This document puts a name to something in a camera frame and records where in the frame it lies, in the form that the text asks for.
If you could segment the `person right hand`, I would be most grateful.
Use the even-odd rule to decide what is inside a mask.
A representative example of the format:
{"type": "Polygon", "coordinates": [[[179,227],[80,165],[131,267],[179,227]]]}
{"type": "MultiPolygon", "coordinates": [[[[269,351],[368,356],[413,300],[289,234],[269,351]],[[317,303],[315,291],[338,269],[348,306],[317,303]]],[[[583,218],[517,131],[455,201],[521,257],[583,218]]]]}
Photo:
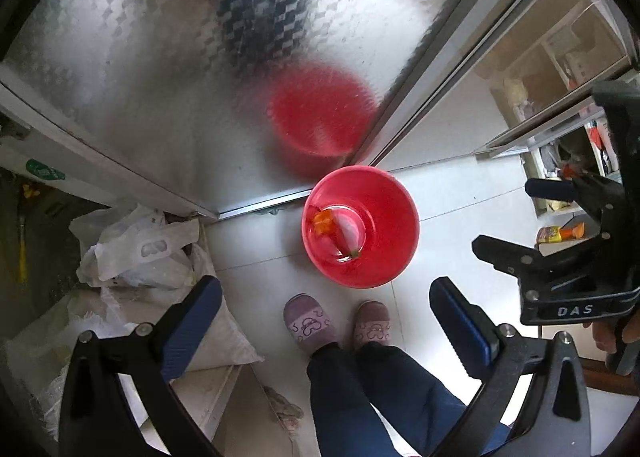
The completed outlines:
{"type": "MultiPolygon", "coordinates": [[[[608,354],[616,353],[616,334],[614,327],[604,321],[598,321],[594,324],[583,323],[582,327],[591,329],[592,339],[599,350],[605,351],[608,354]]],[[[626,344],[634,343],[640,339],[639,313],[635,313],[634,316],[629,319],[628,324],[620,336],[626,344]]]]}

